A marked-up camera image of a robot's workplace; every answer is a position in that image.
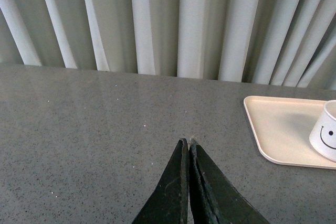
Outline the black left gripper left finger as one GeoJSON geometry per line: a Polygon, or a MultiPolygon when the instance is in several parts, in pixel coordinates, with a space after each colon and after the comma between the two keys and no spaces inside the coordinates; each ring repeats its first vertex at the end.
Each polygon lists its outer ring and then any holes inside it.
{"type": "Polygon", "coordinates": [[[133,223],[187,223],[189,166],[187,140],[182,138],[133,223]]]}

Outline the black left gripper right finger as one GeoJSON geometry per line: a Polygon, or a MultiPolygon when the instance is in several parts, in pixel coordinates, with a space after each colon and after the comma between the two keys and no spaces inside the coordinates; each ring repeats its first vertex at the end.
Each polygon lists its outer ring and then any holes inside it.
{"type": "Polygon", "coordinates": [[[191,140],[190,204],[194,223],[268,223],[227,179],[205,150],[191,140]]]}

